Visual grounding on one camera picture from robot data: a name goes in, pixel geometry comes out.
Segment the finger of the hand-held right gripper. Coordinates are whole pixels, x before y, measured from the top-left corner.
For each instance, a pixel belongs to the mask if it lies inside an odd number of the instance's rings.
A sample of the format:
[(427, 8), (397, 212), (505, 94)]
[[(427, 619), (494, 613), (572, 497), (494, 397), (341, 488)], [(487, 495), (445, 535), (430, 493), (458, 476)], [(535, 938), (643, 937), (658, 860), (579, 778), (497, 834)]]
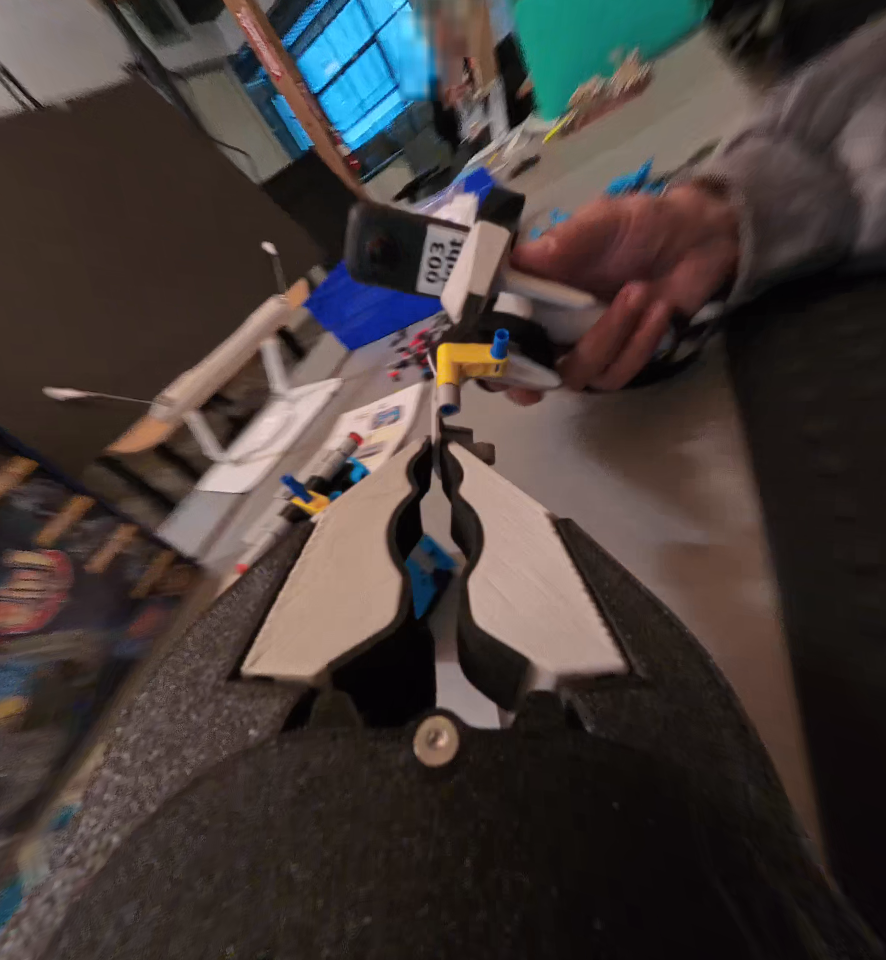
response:
[(546, 394), (561, 388), (562, 378), (553, 369), (522, 354), (509, 354), (501, 362), (501, 373), (480, 378), (480, 385), (496, 391), (523, 390)]
[(495, 222), (473, 224), (440, 297), (451, 321), (460, 322), (491, 298), (513, 239), (511, 230)]

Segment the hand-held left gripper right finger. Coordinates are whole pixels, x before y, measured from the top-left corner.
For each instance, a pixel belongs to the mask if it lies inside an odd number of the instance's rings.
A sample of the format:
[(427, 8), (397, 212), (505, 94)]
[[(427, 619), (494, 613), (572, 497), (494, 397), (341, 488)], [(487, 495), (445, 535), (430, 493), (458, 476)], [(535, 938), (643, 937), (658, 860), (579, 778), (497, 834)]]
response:
[(534, 691), (627, 677), (627, 656), (560, 520), (452, 441), (443, 443), (443, 488), (464, 558), (456, 642), (470, 684), (513, 714)]

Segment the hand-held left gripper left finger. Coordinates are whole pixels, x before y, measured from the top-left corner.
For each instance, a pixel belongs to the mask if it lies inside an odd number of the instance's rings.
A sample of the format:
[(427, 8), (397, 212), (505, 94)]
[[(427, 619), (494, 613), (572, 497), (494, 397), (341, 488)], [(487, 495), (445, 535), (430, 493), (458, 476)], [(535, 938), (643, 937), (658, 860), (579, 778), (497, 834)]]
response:
[(424, 535), (433, 447), (413, 441), (314, 525), (242, 661), (242, 677), (347, 694), (368, 726), (436, 701), (432, 635), (406, 562)]

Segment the yellow small connector piece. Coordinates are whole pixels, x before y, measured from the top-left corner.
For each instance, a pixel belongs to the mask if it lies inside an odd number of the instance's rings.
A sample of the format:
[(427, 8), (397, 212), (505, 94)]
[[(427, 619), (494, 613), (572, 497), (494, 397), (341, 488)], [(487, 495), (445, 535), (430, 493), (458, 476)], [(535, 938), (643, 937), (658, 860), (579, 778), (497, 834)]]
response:
[(493, 354), (492, 342), (443, 342), (436, 350), (436, 386), (459, 387), (469, 379), (499, 379), (506, 373), (508, 353)]

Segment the grey desk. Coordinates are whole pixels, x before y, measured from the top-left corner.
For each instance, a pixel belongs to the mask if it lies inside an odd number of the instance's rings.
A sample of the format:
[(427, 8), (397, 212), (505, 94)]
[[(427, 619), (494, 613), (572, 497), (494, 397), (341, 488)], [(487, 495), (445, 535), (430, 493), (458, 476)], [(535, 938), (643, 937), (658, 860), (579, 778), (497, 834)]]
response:
[[(515, 187), (521, 238), (650, 158), (682, 164), (735, 130), (756, 94), (704, 32), (655, 64), (628, 105), (541, 150)], [(721, 339), (693, 368), (642, 390), (555, 393), (524, 409), (475, 386), (461, 425), (496, 446), (497, 470), (576, 521), (704, 645), (755, 725), (803, 828), (818, 803), (761, 525), (757, 486)]]

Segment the person's right hand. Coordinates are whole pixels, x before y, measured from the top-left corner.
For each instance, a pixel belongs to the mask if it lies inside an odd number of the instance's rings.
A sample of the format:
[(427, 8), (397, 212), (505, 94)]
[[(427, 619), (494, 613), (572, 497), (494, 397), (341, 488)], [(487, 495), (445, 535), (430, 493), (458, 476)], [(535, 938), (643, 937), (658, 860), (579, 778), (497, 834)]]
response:
[(616, 391), (737, 271), (739, 214), (698, 184), (598, 198), (517, 246), (525, 274), (591, 294), (605, 310), (558, 365), (565, 388)]

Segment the blue storage bin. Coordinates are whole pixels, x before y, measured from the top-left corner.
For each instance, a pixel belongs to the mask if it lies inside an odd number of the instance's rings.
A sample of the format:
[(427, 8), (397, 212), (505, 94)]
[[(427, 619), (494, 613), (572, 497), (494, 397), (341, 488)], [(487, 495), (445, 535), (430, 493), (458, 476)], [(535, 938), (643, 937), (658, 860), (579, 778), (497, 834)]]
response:
[(347, 222), (344, 258), (306, 309), (349, 351), (437, 313), (476, 214), (496, 186), (482, 168), (415, 205), (359, 201)]

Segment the pile of building pieces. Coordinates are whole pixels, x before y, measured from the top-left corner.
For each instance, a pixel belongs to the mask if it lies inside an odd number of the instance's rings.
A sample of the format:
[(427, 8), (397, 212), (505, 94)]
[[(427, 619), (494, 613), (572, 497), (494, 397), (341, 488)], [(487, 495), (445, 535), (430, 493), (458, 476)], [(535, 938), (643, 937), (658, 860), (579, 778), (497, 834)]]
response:
[[(665, 192), (671, 174), (653, 173), (654, 156), (650, 156), (633, 171), (614, 177), (605, 189), (605, 195), (620, 198), (636, 194), (660, 196)], [(407, 333), (405, 327), (401, 332), (392, 336), (391, 346), (394, 349), (393, 360), (387, 365), (387, 375), (393, 382), (399, 382), (401, 371), (410, 366), (417, 366), (423, 379), (429, 378), (428, 352), (432, 344), (436, 343), (444, 330), (441, 316), (434, 319), (434, 324), (420, 330), (409, 342), (404, 341)]]

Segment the blue and black brick model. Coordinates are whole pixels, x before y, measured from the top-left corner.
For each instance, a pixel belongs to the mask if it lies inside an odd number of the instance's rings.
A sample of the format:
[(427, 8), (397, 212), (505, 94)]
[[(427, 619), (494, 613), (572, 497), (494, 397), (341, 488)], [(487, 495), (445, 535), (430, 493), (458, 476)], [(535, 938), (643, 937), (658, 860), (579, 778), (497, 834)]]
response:
[[(244, 534), (241, 553), (226, 575), (223, 587), (232, 585), (250, 570), (290, 529), (304, 522), (315, 522), (331, 503), (370, 476), (381, 466), (379, 457), (385, 449), (383, 442), (369, 443), (368, 437), (357, 430), (337, 429), (331, 446), (311, 461), (303, 479), (296, 480), (297, 489), (289, 486), (292, 475), (281, 478), (281, 489), (272, 504)], [(449, 586), (457, 563), (433, 537), (424, 534), (407, 555), (405, 566), (415, 616), (425, 619)]]

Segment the building instruction booklet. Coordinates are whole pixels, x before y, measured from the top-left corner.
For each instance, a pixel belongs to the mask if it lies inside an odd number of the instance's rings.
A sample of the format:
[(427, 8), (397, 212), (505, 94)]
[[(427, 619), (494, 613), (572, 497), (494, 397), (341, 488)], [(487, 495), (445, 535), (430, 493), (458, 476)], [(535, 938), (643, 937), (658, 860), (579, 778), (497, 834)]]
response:
[(350, 434), (361, 439), (352, 457), (370, 474), (381, 469), (403, 447), (425, 405), (427, 383), (415, 383), (341, 414), (326, 441), (335, 450)]

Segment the white laptop stand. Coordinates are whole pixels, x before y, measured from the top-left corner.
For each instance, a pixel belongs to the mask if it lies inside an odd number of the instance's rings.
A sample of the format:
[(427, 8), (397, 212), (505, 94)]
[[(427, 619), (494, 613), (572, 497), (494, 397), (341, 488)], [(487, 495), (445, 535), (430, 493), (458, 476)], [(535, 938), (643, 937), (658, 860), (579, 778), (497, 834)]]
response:
[[(111, 456), (159, 450), (185, 426), (205, 457), (209, 470), (197, 484), (209, 494), (242, 496), (255, 488), (315, 424), (343, 385), (339, 377), (311, 373), (306, 383), (286, 370), (280, 333), (305, 314), (311, 288), (305, 278), (286, 292), (273, 294), (241, 326), (196, 366), (160, 392), (150, 409), (107, 447)], [(205, 403), (259, 359), (268, 384), (268, 400), (234, 440), (222, 441), (208, 425)]]

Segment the wooden model kit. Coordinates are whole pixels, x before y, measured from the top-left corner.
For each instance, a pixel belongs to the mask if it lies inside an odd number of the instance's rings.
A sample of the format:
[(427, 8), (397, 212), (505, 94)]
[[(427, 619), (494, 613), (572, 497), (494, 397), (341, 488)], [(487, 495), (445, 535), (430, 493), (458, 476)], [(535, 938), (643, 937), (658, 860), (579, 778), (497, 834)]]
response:
[(576, 116), (604, 114), (641, 94), (652, 80), (653, 65), (633, 50), (603, 78), (595, 75), (586, 80), (569, 98), (569, 111)]

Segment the teal green panel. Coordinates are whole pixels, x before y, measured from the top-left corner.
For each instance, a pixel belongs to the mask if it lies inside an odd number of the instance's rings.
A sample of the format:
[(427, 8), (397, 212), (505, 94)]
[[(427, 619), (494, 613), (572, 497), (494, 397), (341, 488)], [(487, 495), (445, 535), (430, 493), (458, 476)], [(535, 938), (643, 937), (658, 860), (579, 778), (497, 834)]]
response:
[(516, 34), (532, 80), (536, 110), (546, 121), (594, 76), (609, 77), (637, 51), (643, 61), (698, 31), (709, 1), (519, 1)]

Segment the blue printed kit box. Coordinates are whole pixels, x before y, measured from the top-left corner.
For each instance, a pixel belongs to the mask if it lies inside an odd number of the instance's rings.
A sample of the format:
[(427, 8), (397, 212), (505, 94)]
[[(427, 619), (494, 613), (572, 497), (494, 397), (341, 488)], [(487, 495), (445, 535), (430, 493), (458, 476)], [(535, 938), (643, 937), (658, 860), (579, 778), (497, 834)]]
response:
[(0, 888), (199, 566), (0, 428)]

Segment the wooden post with red label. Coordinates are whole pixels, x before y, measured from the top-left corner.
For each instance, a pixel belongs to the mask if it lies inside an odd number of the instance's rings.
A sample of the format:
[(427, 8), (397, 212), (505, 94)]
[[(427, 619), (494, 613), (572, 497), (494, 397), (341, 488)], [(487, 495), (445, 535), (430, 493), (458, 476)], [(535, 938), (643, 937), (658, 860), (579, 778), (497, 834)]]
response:
[(246, 42), (268, 74), (272, 84), (292, 109), (320, 159), (347, 186), (353, 196), (363, 200), (366, 190), (333, 137), (334, 130), (292, 56), (285, 50), (268, 16), (255, 1), (224, 1), (242, 30)]

